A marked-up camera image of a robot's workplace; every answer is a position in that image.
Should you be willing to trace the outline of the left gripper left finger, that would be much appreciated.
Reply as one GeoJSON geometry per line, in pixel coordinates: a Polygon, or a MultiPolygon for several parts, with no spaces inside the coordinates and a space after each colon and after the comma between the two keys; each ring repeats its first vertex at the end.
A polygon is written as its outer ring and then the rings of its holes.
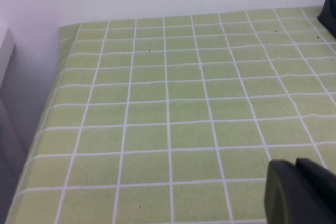
{"type": "Polygon", "coordinates": [[[264,208],[268,223],[335,223],[335,205],[327,205],[285,160],[268,164],[264,208]]]}

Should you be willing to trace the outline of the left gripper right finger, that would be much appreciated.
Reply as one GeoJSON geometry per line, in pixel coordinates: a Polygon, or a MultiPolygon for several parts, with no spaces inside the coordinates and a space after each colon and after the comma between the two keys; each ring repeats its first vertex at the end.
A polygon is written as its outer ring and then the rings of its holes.
{"type": "Polygon", "coordinates": [[[298,158],[295,167],[327,204],[335,205],[335,174],[308,158],[298,158]]]}

